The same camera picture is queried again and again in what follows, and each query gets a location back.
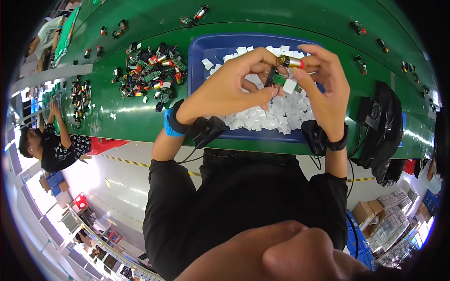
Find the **wrist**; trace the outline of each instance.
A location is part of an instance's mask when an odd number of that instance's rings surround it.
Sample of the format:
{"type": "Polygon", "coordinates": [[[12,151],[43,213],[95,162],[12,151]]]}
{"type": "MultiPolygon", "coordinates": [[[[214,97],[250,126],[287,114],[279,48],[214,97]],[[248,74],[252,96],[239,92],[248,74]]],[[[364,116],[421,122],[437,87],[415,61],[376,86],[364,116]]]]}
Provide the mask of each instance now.
{"type": "Polygon", "coordinates": [[[331,132],[326,132],[328,141],[330,143],[337,143],[344,137],[344,126],[334,129],[331,132]]]}
{"type": "Polygon", "coordinates": [[[175,118],[178,123],[184,125],[192,125],[198,118],[198,116],[195,115],[195,110],[189,102],[189,98],[180,105],[175,118]]]}

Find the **black t-shirt with white print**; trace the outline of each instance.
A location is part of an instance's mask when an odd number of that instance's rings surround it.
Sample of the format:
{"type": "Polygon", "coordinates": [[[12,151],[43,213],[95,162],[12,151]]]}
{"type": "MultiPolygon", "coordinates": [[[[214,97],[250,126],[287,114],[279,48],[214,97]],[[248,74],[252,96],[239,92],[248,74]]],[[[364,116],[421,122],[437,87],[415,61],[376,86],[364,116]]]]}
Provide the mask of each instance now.
{"type": "Polygon", "coordinates": [[[41,136],[41,167],[49,173],[55,173],[75,163],[83,154],[90,151],[90,137],[70,135],[72,145],[65,148],[59,136],[55,135],[53,124],[46,124],[41,136]]]}

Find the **metal rack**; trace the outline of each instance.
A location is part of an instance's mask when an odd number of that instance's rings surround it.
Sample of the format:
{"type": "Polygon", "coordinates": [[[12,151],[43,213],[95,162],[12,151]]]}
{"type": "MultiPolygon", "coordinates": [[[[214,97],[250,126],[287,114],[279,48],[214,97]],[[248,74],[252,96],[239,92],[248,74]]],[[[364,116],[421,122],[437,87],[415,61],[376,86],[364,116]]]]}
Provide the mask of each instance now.
{"type": "Polygon", "coordinates": [[[74,217],[74,219],[77,221],[77,223],[81,226],[83,226],[84,230],[89,233],[89,235],[96,239],[96,245],[100,246],[107,255],[112,256],[115,258],[118,262],[121,262],[125,266],[134,269],[134,276],[139,277],[142,280],[145,281],[165,281],[162,277],[156,275],[155,273],[151,272],[150,270],[142,267],[141,265],[134,263],[127,258],[125,258],[121,253],[117,252],[114,248],[112,248],[107,242],[103,241],[101,237],[99,237],[92,229],[81,220],[81,218],[75,213],[75,211],[71,208],[71,206],[67,205],[67,208],[74,217]]]}

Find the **table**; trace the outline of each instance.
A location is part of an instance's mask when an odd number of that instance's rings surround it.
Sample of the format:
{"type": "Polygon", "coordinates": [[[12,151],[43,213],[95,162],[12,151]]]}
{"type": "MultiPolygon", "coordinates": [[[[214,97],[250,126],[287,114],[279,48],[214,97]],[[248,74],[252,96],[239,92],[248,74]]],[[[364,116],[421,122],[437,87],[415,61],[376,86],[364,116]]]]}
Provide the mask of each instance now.
{"type": "MultiPolygon", "coordinates": [[[[426,84],[431,93],[437,91],[433,69],[426,59],[426,51],[406,20],[403,13],[391,1],[386,0],[346,0],[343,2],[313,0],[277,2],[224,0],[210,5],[210,9],[192,29],[180,23],[180,16],[192,16],[205,4],[200,0],[166,0],[152,3],[148,1],[108,0],[102,5],[83,3],[75,22],[72,41],[59,66],[67,66],[78,60],[79,64],[94,63],[93,72],[83,77],[92,85],[92,103],[95,108],[86,114],[81,129],[66,119],[73,112],[70,99],[62,100],[65,122],[69,133],[102,138],[130,141],[154,142],[163,127],[163,112],[154,112],[156,101],[147,103],[142,98],[127,98],[123,101],[117,85],[111,84],[113,70],[124,67],[125,50],[132,41],[142,46],[156,47],[165,41],[169,45],[178,44],[186,58],[190,42],[206,33],[220,32],[263,32],[295,36],[320,42],[325,48],[336,53],[351,87],[346,113],[350,133],[348,150],[357,144],[359,124],[355,121],[360,97],[372,97],[375,81],[386,82],[396,92],[402,102],[402,110],[407,114],[406,129],[402,139],[403,147],[394,158],[429,157],[433,150],[435,121],[428,116],[428,102],[421,97],[421,85],[426,84]],[[349,26],[350,19],[360,21],[367,34],[357,35],[349,26]],[[113,39],[111,33],[122,19],[128,21],[127,31],[113,39]],[[100,34],[100,28],[107,28],[107,35],[100,34]],[[376,38],[382,38],[390,49],[381,51],[376,38]],[[84,59],[84,51],[103,46],[104,53],[84,59]],[[368,75],[362,75],[353,58],[361,54],[368,68],[368,75]],[[411,73],[403,73],[401,61],[416,66],[420,84],[416,84],[411,73]],[[117,119],[109,117],[116,114],[117,119]]],[[[187,85],[176,87],[174,104],[187,97],[187,85]]],[[[186,140],[184,145],[193,145],[186,140]]],[[[310,155],[306,144],[274,143],[262,141],[216,139],[208,147],[250,150],[260,152],[291,153],[310,155]]]]}

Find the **white t-shirt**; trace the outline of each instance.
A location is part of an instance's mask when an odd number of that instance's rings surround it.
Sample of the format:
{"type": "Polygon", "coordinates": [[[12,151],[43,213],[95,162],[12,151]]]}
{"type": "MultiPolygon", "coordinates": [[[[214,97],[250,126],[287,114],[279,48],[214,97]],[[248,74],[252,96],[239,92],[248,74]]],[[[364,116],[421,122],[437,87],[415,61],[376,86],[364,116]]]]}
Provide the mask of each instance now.
{"type": "Polygon", "coordinates": [[[436,164],[433,165],[433,177],[430,181],[427,179],[428,170],[430,169],[431,160],[428,160],[425,167],[420,171],[418,179],[425,182],[425,186],[433,193],[436,194],[441,191],[441,176],[436,173],[436,164]]]}
{"type": "Polygon", "coordinates": [[[39,37],[39,44],[36,47],[36,50],[34,51],[34,53],[37,56],[37,59],[41,58],[42,53],[46,48],[51,47],[53,45],[53,37],[59,26],[59,22],[63,17],[64,16],[59,16],[57,18],[52,19],[49,22],[46,22],[37,33],[37,36],[39,37]]]}

